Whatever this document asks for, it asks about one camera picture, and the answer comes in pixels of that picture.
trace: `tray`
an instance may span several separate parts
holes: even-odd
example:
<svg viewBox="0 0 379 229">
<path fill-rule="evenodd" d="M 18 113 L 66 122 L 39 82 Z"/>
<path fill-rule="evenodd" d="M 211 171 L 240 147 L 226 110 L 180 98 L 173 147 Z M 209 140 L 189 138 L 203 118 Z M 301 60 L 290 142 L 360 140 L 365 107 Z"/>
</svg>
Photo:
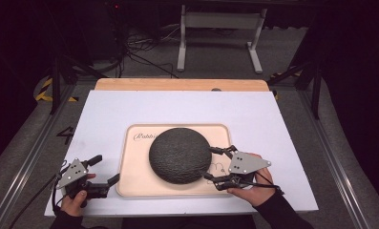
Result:
<svg viewBox="0 0 379 229">
<path fill-rule="evenodd" d="M 151 168 L 148 154 L 157 135 L 172 128 L 184 127 L 199 132 L 210 146 L 229 147 L 228 129 L 222 124 L 137 124 L 127 130 L 120 161 L 117 192 L 124 197 L 174 195 L 224 195 L 213 182 L 201 178 L 189 184 L 172 184 L 159 178 Z M 231 160 L 225 155 L 212 155 L 209 173 L 228 175 Z"/>
</svg>

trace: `woven round cushion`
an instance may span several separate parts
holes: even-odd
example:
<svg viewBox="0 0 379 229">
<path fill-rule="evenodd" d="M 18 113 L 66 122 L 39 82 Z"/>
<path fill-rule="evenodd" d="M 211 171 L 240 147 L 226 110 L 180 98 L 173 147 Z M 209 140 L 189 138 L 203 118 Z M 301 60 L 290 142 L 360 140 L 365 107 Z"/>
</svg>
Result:
<svg viewBox="0 0 379 229">
<path fill-rule="evenodd" d="M 188 128 L 173 128 L 156 137 L 150 147 L 150 165 L 161 179 L 187 184 L 201 178 L 212 160 L 203 135 Z"/>
</svg>

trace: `hand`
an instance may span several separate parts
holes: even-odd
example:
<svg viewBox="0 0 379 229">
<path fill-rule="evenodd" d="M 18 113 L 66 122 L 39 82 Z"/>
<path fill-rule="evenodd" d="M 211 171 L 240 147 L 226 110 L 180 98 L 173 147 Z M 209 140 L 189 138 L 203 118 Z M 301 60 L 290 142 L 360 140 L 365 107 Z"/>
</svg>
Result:
<svg viewBox="0 0 379 229">
<path fill-rule="evenodd" d="M 96 174 L 88 174 L 88 179 L 95 178 Z M 61 203 L 61 211 L 66 212 L 68 215 L 72 217 L 80 217 L 82 216 L 82 208 L 81 204 L 87 197 L 87 192 L 85 190 L 80 191 L 74 199 L 69 196 L 65 196 L 62 199 Z"/>
<path fill-rule="evenodd" d="M 258 170 L 258 173 L 260 173 L 262 176 L 266 177 L 270 182 L 273 183 L 272 175 L 270 175 L 267 168 L 263 168 Z M 263 177 L 255 174 L 255 179 L 260 184 L 270 184 L 268 181 L 266 181 Z M 265 201 L 267 201 L 269 198 L 271 198 L 276 192 L 276 189 L 274 188 L 262 188 L 257 186 L 252 186 L 250 189 L 240 189 L 240 188 L 229 188 L 227 189 L 227 193 L 230 193 L 238 198 L 242 198 L 246 201 L 248 201 L 252 206 L 258 207 L 259 205 L 263 204 Z"/>
</svg>

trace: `black sleeve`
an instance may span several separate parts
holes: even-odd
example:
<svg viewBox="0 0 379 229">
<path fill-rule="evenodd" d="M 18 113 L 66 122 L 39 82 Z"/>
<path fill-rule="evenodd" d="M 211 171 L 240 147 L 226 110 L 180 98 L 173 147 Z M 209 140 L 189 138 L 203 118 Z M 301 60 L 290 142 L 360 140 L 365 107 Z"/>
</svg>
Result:
<svg viewBox="0 0 379 229">
<path fill-rule="evenodd" d="M 270 224 L 272 229 L 297 228 L 312 229 L 313 226 L 299 217 L 287 200 L 276 192 L 270 199 L 258 207 L 254 207 Z"/>
<path fill-rule="evenodd" d="M 79 229 L 83 217 L 72 217 L 64 211 L 59 211 L 50 229 Z"/>
</svg>

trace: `white metal frame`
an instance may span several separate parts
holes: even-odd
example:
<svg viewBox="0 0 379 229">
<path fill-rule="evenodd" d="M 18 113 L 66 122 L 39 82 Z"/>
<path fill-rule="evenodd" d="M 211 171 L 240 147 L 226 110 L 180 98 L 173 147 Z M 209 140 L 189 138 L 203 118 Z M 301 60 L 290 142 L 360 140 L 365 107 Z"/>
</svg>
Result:
<svg viewBox="0 0 379 229">
<path fill-rule="evenodd" d="M 254 65 L 255 73 L 262 73 L 260 59 L 256 47 L 260 38 L 266 9 L 261 13 L 220 13 L 220 12 L 187 12 L 182 6 L 180 16 L 180 44 L 178 55 L 178 72 L 185 69 L 186 56 L 186 28 L 221 28 L 255 30 L 252 42 L 247 42 L 249 54 Z"/>
</svg>

